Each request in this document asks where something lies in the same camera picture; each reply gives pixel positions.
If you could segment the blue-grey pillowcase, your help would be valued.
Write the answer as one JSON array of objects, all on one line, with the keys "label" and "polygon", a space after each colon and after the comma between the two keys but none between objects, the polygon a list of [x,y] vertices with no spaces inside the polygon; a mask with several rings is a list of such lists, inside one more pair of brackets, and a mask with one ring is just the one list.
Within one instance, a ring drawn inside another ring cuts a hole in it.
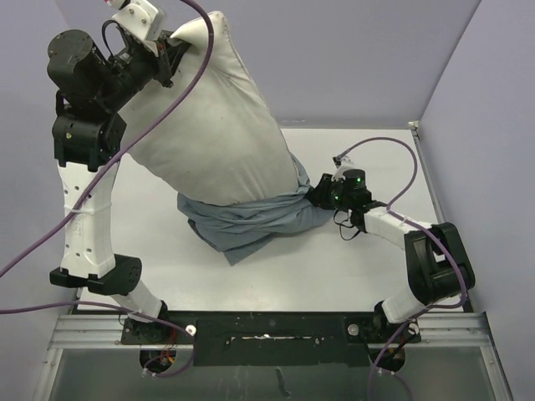
[{"label": "blue-grey pillowcase", "polygon": [[298,174],[298,188],[293,192],[231,206],[208,205],[178,195],[177,209],[192,231],[233,266],[275,237],[304,233],[334,216],[307,199],[313,189],[308,173],[296,156],[292,161]]}]

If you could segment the cream white pillow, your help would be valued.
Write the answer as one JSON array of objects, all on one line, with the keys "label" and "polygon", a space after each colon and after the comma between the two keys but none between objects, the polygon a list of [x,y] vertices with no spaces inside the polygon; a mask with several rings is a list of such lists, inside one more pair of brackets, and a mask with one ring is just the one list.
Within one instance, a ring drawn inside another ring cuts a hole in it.
[{"label": "cream white pillow", "polygon": [[283,133],[232,43],[227,18],[220,11],[208,16],[214,46],[195,88],[141,136],[198,72],[207,49],[200,18],[172,34],[191,45],[173,87],[152,81],[120,111],[127,123],[122,144],[132,146],[139,165],[194,201],[229,206],[293,192],[298,172]]}]

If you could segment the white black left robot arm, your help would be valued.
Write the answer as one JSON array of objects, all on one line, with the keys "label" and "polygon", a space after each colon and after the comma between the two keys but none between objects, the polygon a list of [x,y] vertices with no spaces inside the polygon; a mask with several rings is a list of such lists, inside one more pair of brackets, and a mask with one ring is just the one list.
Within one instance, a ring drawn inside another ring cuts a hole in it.
[{"label": "white black left robot arm", "polygon": [[90,35],[70,29],[48,46],[47,73],[57,85],[54,158],[64,190],[64,255],[49,274],[52,284],[111,297],[141,322],[140,333],[161,343],[171,327],[166,304],[141,281],[142,262],[113,252],[111,197],[126,123],[119,112],[148,83],[173,85],[172,74],[189,49],[163,33],[155,52],[128,33],[109,58]]}]

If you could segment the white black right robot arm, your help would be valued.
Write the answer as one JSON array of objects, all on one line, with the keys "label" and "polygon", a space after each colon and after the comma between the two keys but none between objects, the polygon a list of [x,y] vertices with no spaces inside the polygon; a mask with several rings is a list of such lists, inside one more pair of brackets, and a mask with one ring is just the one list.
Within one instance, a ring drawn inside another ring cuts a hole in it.
[{"label": "white black right robot arm", "polygon": [[466,295],[475,286],[456,226],[415,222],[388,210],[367,189],[363,170],[322,175],[307,199],[321,209],[345,213],[358,233],[382,238],[405,252],[407,284],[376,307],[379,316],[372,330],[379,340],[392,341],[400,335],[402,322],[447,298]]}]

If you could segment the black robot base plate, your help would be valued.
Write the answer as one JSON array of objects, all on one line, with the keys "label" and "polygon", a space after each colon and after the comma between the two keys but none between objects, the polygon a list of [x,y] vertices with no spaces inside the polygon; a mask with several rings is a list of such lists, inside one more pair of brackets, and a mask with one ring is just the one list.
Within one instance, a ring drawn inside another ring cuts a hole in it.
[{"label": "black robot base plate", "polygon": [[418,323],[399,332],[377,312],[165,312],[167,327],[126,319],[120,342],[140,345],[140,362],[170,369],[181,346],[195,346],[196,367],[306,367],[340,363],[398,371]]}]

